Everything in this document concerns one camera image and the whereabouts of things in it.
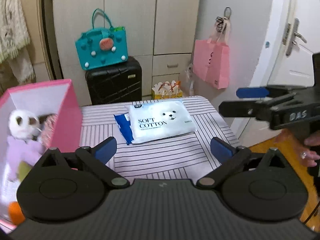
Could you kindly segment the person's right hand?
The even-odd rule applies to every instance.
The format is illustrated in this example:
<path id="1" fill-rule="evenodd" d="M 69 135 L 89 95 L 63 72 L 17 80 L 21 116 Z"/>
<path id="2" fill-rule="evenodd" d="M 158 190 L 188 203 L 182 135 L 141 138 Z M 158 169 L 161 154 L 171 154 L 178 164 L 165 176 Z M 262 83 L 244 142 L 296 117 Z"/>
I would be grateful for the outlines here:
<path id="1" fill-rule="evenodd" d="M 316 161 L 319 160 L 319 155 L 311 150 L 311 147 L 319 146 L 319 131 L 313 133 L 301 143 L 292 132 L 288 129 L 283 129 L 281 133 L 276 136 L 275 142 L 282 142 L 285 140 L 291 141 L 295 154 L 300 163 L 305 167 L 315 167 Z"/>

